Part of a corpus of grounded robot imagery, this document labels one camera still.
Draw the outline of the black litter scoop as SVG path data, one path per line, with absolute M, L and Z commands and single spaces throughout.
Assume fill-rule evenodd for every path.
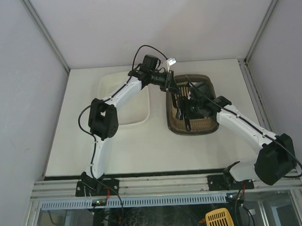
M 191 131 L 191 109 L 189 95 L 189 83 L 186 82 L 180 87 L 181 94 L 175 96 L 175 108 L 176 116 L 175 118 L 184 121 L 186 131 Z

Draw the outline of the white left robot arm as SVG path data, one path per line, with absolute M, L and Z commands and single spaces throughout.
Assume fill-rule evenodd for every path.
M 123 104 L 147 85 L 159 86 L 163 92 L 180 94 L 174 71 L 170 69 L 176 63 L 173 57 L 163 53 L 166 66 L 159 68 L 161 59 L 145 55 L 142 63 L 134 66 L 127 74 L 127 79 L 114 92 L 103 99 L 93 99 L 78 117 L 78 126 L 94 139 L 94 152 L 87 169 L 81 174 L 81 181 L 89 189 L 97 190 L 101 186 L 101 177 L 105 174 L 105 149 L 110 139 L 116 134 L 118 111 Z

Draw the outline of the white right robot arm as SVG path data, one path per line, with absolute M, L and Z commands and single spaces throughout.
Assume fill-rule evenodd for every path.
M 179 117 L 187 120 L 210 119 L 241 137 L 256 158 L 238 160 L 223 171 L 223 180 L 231 185 L 260 179 L 273 185 L 282 178 L 302 177 L 302 164 L 296 158 L 289 135 L 268 131 L 242 114 L 230 100 L 214 97 L 203 82 L 188 82 L 188 95 L 178 103 Z

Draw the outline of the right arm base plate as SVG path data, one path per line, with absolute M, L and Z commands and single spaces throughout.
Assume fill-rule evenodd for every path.
M 208 175 L 207 183 L 210 191 L 239 190 L 243 187 L 245 187 L 245 189 L 254 188 L 254 183 L 251 180 L 237 182 L 232 177 L 223 174 Z

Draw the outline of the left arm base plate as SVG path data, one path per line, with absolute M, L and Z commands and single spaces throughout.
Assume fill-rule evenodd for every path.
M 106 196 L 108 192 L 110 195 L 115 195 L 119 191 L 120 183 L 118 179 L 102 180 L 100 182 L 84 182 L 78 181 L 76 186 L 76 197 L 87 196 Z

